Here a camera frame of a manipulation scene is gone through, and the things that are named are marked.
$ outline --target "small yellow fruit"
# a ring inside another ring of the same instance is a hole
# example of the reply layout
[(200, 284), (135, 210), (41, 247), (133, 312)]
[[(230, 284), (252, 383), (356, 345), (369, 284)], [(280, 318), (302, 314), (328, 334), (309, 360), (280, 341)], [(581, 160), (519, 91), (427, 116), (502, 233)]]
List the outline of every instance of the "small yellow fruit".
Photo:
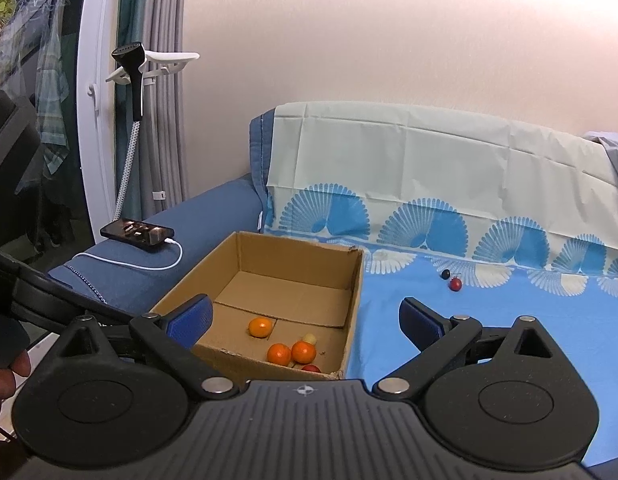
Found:
[(303, 341), (305, 343), (309, 343), (310, 345), (315, 346), (318, 340), (315, 338), (315, 336), (312, 333), (308, 333), (308, 334), (305, 334), (305, 336), (303, 337)]

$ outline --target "metal screw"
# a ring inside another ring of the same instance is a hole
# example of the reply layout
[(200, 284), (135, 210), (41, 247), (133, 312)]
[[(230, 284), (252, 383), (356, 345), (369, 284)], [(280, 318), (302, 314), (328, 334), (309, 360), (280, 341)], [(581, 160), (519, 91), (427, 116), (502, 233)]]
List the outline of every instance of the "metal screw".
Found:
[(226, 377), (209, 377), (202, 381), (202, 389), (210, 394), (224, 394), (233, 388), (233, 383)]
[(402, 394), (409, 389), (409, 383), (400, 377), (386, 377), (378, 383), (380, 388), (386, 394)]

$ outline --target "cardboard box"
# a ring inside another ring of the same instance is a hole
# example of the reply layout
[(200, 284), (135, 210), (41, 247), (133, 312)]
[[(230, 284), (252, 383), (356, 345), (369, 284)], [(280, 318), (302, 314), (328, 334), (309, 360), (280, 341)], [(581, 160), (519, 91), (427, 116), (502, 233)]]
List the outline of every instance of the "cardboard box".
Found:
[[(357, 248), (234, 233), (153, 311), (166, 314), (196, 294), (208, 295), (214, 321), (192, 351), (238, 384), (342, 379), (356, 327), (362, 261)], [(249, 335), (247, 325), (256, 316), (274, 322), (268, 338)], [(266, 362), (273, 343), (291, 348), (308, 332), (317, 338), (313, 364), (322, 374)]]

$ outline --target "black phone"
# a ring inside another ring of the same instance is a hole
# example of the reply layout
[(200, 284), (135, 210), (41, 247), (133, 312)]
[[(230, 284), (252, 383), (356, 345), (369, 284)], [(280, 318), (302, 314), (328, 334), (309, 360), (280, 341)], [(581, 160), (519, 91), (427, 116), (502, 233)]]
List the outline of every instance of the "black phone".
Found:
[(100, 234), (105, 238), (151, 251), (160, 247), (166, 238), (173, 238), (175, 232), (170, 227), (121, 218), (105, 225)]

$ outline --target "cherry tomato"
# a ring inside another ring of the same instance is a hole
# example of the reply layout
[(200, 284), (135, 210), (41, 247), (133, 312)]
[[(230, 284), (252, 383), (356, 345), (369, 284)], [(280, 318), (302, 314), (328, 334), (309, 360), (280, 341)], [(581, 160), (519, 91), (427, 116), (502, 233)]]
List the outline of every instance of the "cherry tomato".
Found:
[(303, 366), (303, 370), (305, 372), (316, 372), (317, 374), (321, 374), (322, 373), (320, 371), (320, 368), (318, 368), (316, 365), (305, 365), (305, 366)]
[(449, 288), (454, 292), (458, 292), (461, 288), (463, 288), (463, 282), (461, 282), (460, 278), (457, 276), (455, 278), (451, 278)]

